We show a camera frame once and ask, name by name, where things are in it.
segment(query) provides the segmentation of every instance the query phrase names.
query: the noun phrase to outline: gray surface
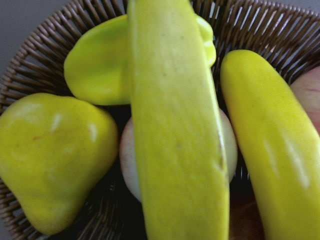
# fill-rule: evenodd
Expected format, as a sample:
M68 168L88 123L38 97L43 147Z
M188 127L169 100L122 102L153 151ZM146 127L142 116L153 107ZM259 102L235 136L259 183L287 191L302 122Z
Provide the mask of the gray surface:
M29 34L69 0L0 0L0 75ZM278 0L320 12L320 0ZM11 240L0 222L0 240Z

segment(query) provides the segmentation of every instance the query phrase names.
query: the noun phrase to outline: yellow pear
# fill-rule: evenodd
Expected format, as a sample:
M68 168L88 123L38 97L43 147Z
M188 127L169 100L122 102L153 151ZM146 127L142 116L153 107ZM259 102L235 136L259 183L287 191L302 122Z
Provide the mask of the yellow pear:
M112 116L70 96L35 93L0 116L0 177L30 223L67 228L118 154Z

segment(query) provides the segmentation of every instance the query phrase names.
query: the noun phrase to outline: yellow banana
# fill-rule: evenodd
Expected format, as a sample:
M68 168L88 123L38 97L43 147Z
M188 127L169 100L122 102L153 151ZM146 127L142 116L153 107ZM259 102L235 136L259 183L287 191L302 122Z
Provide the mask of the yellow banana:
M188 0L130 0L130 100L149 240L227 240L219 108Z
M220 74L265 239L320 239L320 137L307 114L253 51L228 53Z

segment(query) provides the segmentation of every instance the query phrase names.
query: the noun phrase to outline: fruit basket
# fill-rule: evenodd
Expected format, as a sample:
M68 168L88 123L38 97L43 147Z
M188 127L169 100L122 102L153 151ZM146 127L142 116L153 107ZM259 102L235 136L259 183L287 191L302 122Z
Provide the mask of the fruit basket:
M73 0L53 13L25 40L0 81L0 114L14 101L44 92L71 96L64 79L64 60L89 29L126 13L128 0ZM290 84L320 65L320 14L266 0L194 0L194 11L214 31L217 51L212 68L219 105L226 110L219 84L220 65L231 50L262 55ZM106 107L120 131L131 116L130 106ZM230 185L253 196L241 155ZM117 161L95 186L77 219L53 236L37 232L19 202L0 181L0 216L15 240L136 240L147 239L141 204L130 194Z

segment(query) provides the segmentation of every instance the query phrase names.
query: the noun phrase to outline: basket weave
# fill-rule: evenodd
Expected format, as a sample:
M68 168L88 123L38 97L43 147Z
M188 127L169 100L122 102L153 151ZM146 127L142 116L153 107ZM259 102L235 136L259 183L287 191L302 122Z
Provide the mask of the basket weave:
M63 64L77 40L94 26L125 14L128 0L74 0L48 17L25 40L0 81L0 114L33 93L71 96ZM288 82L320 65L320 15L304 8L262 0L194 0L194 11L213 27L217 60L212 68L220 107L219 85L224 55L235 49L265 57ZM122 131L130 106L107 107ZM231 190L250 189L241 159ZM0 217L14 240L44 239L26 219L15 196L0 180ZM119 161L93 189L73 225L49 240L146 239L141 205L129 193Z

